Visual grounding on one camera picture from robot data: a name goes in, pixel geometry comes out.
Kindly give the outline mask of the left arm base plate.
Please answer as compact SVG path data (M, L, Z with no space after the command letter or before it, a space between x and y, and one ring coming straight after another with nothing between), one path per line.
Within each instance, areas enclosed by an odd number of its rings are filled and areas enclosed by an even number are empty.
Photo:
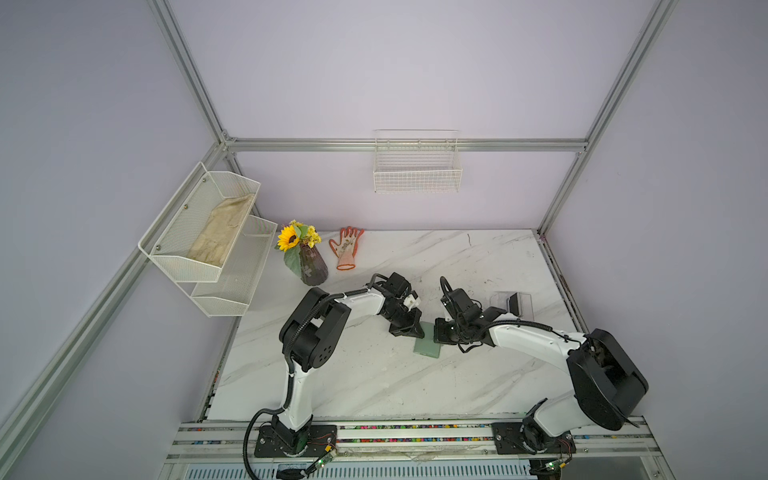
M337 434L338 427L333 424L312 424L296 432L263 424L251 453L258 459L320 457L336 444Z

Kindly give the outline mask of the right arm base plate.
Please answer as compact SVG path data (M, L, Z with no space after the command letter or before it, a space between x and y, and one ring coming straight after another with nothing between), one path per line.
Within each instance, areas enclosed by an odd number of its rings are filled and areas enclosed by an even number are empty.
M569 432L551 437L531 422L494 422L491 430L496 451L500 455L572 454L576 450Z

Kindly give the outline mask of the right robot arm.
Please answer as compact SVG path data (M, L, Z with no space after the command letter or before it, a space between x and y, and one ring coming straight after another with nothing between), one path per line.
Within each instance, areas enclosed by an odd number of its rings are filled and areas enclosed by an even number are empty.
M630 422L649 384L611 333L568 333L504 308L481 309L463 289L440 281L448 317L435 320L436 343L455 345L463 353L480 346L511 349L569 376L563 394L539 401L526 413L518 430L520 448L542 453L574 429L596 425L619 431Z

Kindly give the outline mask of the green card holder wallet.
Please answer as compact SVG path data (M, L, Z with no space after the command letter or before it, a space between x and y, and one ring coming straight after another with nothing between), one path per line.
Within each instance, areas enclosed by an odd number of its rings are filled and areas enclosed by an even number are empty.
M414 343L413 353L422 357L438 359L442 345L437 343L434 337L434 324L422 322L423 338L417 338Z

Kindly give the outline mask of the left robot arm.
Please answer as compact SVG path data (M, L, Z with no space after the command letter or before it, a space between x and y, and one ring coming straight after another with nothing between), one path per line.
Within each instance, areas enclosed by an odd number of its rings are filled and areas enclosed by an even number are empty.
M308 434L313 418L308 380L336 351L347 323L379 316L389 322L391 335L422 339L419 301L410 282L398 273L375 274L352 291L332 294L313 287L304 295L279 333L288 381L286 401L273 422L287 442Z

